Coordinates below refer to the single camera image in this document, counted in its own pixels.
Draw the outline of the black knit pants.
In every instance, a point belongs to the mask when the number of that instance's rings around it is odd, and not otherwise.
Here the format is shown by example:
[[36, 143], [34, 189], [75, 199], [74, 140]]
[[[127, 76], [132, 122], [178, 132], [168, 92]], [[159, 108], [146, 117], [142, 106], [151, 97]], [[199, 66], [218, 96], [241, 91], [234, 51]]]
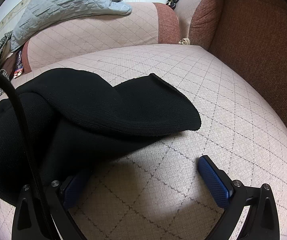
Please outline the black knit pants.
[[11, 102], [0, 101], [0, 198], [13, 205], [31, 174], [47, 187], [201, 126], [190, 100], [155, 74], [112, 86], [95, 73], [57, 68], [16, 92], [25, 129]]

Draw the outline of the colourful snack packet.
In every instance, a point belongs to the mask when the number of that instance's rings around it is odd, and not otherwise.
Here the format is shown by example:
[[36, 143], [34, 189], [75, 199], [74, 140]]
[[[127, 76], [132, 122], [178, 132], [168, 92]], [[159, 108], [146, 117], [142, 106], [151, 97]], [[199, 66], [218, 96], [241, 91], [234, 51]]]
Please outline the colourful snack packet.
[[24, 73], [24, 67], [22, 63], [22, 51], [20, 50], [16, 56], [15, 71], [13, 78], [16, 79], [20, 77], [23, 73]]

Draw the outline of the pink quilted bolster cushion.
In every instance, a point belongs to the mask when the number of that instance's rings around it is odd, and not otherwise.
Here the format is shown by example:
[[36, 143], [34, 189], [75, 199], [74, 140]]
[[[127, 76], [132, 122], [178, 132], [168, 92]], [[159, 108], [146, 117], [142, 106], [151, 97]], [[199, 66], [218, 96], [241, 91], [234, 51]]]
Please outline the pink quilted bolster cushion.
[[101, 15], [54, 24], [33, 35], [23, 46], [24, 72], [100, 50], [149, 44], [178, 44], [177, 15], [167, 5], [131, 2], [127, 16]]

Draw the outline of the grey quilted pillow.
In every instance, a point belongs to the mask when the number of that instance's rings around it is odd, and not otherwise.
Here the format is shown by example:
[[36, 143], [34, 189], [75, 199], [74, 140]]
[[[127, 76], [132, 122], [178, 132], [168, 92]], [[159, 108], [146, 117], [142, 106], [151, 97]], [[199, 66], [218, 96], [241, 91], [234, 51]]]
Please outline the grey quilted pillow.
[[31, 0], [11, 36], [11, 52], [37, 32], [58, 22], [97, 15], [129, 15], [132, 7], [123, 0]]

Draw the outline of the pink red corner cushion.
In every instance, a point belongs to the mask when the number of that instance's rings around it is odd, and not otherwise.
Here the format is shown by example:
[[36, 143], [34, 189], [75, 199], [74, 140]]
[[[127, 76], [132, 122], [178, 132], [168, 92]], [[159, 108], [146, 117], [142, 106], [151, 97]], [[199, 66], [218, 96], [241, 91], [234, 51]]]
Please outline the pink red corner cushion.
[[208, 50], [222, 14], [224, 0], [179, 0], [175, 8], [180, 37]]

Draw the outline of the black sandals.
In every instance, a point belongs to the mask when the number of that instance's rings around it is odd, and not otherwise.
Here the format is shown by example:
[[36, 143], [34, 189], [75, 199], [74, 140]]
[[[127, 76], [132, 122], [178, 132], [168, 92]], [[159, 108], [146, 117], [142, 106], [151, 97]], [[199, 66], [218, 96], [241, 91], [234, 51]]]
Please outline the black sandals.
[[178, 2], [179, 2], [179, 0], [167, 0], [166, 5], [174, 10], [176, 8], [176, 4]]

